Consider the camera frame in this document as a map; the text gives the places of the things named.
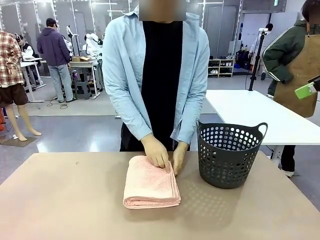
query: green jacket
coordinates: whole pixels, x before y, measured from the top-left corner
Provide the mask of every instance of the green jacket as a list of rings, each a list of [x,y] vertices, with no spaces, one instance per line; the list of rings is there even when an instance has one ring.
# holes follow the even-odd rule
[[[320,34],[320,25],[310,25],[310,34]],[[277,82],[286,84],[294,79],[294,76],[286,66],[291,63],[304,48],[306,35],[307,22],[305,20],[299,20],[293,27],[281,34],[265,49],[262,55],[263,63],[266,71],[273,78],[268,89],[268,94],[272,96],[275,95]]]

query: cardboard box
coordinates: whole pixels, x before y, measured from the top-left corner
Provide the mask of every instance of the cardboard box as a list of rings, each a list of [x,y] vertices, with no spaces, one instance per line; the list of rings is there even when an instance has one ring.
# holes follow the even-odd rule
[[[73,56],[72,57],[72,62],[88,62],[91,60],[91,57],[88,56]]]

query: brown shorts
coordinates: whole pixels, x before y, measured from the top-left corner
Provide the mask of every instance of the brown shorts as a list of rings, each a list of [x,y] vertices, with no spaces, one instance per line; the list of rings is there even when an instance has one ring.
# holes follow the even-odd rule
[[[25,88],[21,83],[8,87],[0,87],[0,107],[15,103],[18,106],[29,102]]]

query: purple hoodie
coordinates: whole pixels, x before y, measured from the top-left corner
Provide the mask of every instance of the purple hoodie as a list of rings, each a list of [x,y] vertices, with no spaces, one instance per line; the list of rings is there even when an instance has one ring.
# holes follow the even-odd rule
[[[70,62],[69,50],[64,38],[51,27],[42,30],[36,48],[49,66],[60,66]]]

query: light blue shirt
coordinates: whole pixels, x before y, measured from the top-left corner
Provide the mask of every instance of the light blue shirt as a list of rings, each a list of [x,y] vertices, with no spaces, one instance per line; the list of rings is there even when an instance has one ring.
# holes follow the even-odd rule
[[[137,7],[107,25],[102,71],[105,89],[115,110],[138,140],[152,133],[141,95],[145,56],[146,38]],[[182,61],[171,134],[171,138],[178,142],[190,144],[195,133],[207,91],[209,56],[209,40],[206,32],[199,27],[199,16],[187,13],[183,22]]]

